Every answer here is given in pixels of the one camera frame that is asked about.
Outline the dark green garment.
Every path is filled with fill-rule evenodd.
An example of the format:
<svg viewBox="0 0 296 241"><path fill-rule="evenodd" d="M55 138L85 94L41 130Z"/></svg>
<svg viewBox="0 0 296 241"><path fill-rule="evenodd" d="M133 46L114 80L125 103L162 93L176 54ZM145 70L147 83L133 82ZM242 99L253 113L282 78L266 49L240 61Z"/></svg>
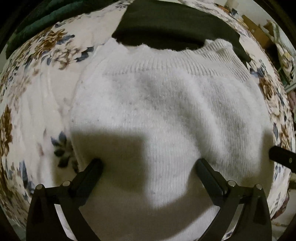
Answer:
<svg viewBox="0 0 296 241"><path fill-rule="evenodd" d="M42 1L16 28L13 38L8 41L6 58L45 28L77 15L106 8L113 3L114 0Z"/></svg>

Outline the white knit sweater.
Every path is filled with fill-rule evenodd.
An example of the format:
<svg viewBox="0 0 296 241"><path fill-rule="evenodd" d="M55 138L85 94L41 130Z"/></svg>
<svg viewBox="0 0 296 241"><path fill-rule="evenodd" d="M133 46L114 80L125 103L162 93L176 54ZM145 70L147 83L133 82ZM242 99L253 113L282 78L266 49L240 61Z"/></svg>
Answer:
<svg viewBox="0 0 296 241"><path fill-rule="evenodd" d="M105 168L81 212L101 240L196 240L214 206L194 173L269 194L273 128L257 81L224 40L197 51L110 39L77 84L70 134L81 168Z"/></svg>

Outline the floral fleece blanket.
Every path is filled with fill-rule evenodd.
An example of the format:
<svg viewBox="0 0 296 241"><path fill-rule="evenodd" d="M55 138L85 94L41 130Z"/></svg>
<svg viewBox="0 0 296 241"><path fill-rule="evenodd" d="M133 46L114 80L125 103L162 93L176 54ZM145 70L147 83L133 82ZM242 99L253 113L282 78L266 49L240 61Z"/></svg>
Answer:
<svg viewBox="0 0 296 241"><path fill-rule="evenodd" d="M37 185L58 186L86 168L79 166L70 134L76 87L96 50L114 39L112 34L133 2L117 1L99 11L58 22L28 40L5 64L1 73L1 206L22 228L27 227ZM273 146L294 151L292 114L285 89L251 33L213 3L170 3L212 14L236 30L251 57L250 63L241 62L257 81L270 116ZM271 216L278 214L288 200L290 180L290 171L273 163L271 192L266 194Z"/></svg>

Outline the black folded garment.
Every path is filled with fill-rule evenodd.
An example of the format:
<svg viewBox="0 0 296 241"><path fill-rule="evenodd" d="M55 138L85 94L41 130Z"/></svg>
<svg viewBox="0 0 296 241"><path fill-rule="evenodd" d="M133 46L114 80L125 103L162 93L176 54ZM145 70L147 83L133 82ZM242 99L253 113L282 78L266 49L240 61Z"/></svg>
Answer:
<svg viewBox="0 0 296 241"><path fill-rule="evenodd" d="M196 50L206 40L223 39L232 44L244 64L251 60L239 42L240 35L226 22L204 11L166 1L131 3L112 38L128 46L145 44L175 51Z"/></svg>

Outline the cardboard boxes clutter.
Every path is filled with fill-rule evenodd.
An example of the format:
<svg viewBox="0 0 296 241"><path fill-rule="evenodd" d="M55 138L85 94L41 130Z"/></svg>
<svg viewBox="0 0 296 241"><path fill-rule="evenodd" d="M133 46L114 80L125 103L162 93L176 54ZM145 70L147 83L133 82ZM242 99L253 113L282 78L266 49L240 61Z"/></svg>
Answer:
<svg viewBox="0 0 296 241"><path fill-rule="evenodd" d="M245 15L242 18L279 73L286 92L295 90L295 47L286 34L274 21L267 20L262 26Z"/></svg>

